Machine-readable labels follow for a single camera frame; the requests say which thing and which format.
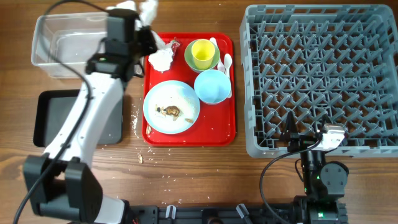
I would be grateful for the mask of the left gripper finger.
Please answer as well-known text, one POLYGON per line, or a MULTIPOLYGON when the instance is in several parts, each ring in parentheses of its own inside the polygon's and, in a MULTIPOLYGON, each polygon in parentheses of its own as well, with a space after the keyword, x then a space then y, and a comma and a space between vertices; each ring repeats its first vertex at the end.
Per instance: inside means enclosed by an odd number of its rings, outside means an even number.
POLYGON ((158 48, 156 46, 156 41, 152 34, 152 29, 150 26, 142 27, 138 31, 137 37, 139 44, 139 53, 141 57, 156 53, 158 48))
POLYGON ((144 70, 144 57, 141 57, 134 66, 134 74, 136 77, 143 78, 145 74, 144 70))

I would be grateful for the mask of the small white napkin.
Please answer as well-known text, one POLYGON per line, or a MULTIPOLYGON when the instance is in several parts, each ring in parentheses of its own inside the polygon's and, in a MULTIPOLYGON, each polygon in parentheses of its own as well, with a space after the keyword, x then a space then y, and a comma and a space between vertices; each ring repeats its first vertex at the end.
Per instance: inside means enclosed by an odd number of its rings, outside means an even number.
POLYGON ((173 55, 174 53, 171 48, 161 49, 149 55, 148 61, 158 72, 165 72, 171 67, 173 55))

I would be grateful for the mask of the red snack wrapper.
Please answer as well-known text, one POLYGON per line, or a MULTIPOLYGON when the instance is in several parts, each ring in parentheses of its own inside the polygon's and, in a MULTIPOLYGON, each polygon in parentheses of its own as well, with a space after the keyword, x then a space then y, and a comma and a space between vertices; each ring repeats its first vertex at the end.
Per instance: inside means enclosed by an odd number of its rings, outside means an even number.
POLYGON ((180 47, 181 43, 180 41, 175 37, 171 42, 171 50, 172 50, 172 58, 174 58, 177 49, 180 47))

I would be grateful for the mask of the green bowl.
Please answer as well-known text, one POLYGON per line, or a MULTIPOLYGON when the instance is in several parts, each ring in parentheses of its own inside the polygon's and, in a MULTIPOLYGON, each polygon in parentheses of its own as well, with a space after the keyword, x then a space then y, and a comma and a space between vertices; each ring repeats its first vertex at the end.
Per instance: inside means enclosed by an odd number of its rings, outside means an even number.
MULTIPOLYGON (((193 56, 192 56, 192 45, 195 43, 195 41, 196 41, 196 40, 194 40, 194 41, 192 41, 191 43, 188 44, 187 48, 185 49, 184 57, 185 57, 186 63, 188 64, 188 66, 189 66, 194 72, 201 73, 201 72, 203 72, 203 71, 205 71, 205 70, 199 70, 199 69, 196 68, 196 66, 195 66, 195 64, 194 64, 194 61, 193 61, 193 56)), ((208 69, 206 69, 206 70, 213 69, 213 67, 214 67, 215 65, 216 65, 216 61, 215 61, 215 55, 214 55, 213 61, 212 61, 211 65, 210 65, 210 67, 209 67, 208 69)))

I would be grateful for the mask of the yellow cup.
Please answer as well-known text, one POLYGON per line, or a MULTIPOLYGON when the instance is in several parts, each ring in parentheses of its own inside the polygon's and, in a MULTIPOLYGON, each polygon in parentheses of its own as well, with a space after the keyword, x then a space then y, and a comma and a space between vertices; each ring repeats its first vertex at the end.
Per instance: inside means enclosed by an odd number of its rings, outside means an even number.
POLYGON ((193 61, 197 69, 206 70, 210 67, 215 55, 215 46, 210 40, 198 39, 192 45, 193 61))

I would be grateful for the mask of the light blue bowl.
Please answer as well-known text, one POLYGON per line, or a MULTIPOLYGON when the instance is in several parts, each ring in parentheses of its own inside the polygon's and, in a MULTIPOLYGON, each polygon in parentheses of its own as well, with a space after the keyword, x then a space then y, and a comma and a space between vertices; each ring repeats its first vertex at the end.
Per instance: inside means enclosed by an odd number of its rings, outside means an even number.
POLYGON ((202 102, 216 105, 228 98, 232 86, 230 79, 223 72, 205 70, 196 77, 194 90, 202 102))

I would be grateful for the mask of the large white napkin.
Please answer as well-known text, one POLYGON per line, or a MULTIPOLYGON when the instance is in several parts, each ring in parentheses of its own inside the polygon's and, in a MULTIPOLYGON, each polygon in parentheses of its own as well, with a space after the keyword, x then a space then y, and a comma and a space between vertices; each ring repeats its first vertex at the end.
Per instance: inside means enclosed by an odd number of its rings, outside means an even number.
MULTIPOLYGON (((141 30, 145 26, 150 26, 154 19, 157 16, 157 7, 159 5, 158 0, 145 0, 139 4, 139 18, 140 20, 136 21, 135 30, 141 30)), ((129 9, 132 11, 136 11, 136 3, 134 1, 124 1, 116 5, 116 8, 121 9, 129 9)), ((165 42, 159 37, 159 35, 155 31, 151 31, 155 40, 155 44, 159 50, 165 48, 165 42)))

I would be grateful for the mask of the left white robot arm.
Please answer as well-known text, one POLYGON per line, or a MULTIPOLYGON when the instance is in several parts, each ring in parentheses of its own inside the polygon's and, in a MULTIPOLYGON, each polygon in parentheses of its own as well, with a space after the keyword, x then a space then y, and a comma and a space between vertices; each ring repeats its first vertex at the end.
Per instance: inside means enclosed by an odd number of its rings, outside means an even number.
POLYGON ((41 156, 23 165, 27 195, 36 215, 80 223, 130 223, 129 203, 105 196, 91 171, 94 151, 134 67, 157 50, 150 25, 155 9, 108 11, 104 52, 87 61, 82 86, 63 126, 41 156))

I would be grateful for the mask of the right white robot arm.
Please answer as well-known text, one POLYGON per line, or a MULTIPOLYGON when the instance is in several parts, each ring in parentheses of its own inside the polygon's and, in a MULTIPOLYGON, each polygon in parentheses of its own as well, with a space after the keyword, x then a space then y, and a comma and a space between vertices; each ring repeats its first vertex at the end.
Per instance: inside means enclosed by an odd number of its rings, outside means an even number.
POLYGON ((323 117, 321 131, 313 136, 299 134, 293 112, 288 112, 279 139, 287 142, 291 154, 299 154, 305 195, 296 196, 289 208, 291 223, 343 223, 338 199, 344 197, 348 168, 341 162, 326 161, 326 154, 344 140, 345 131, 323 117))

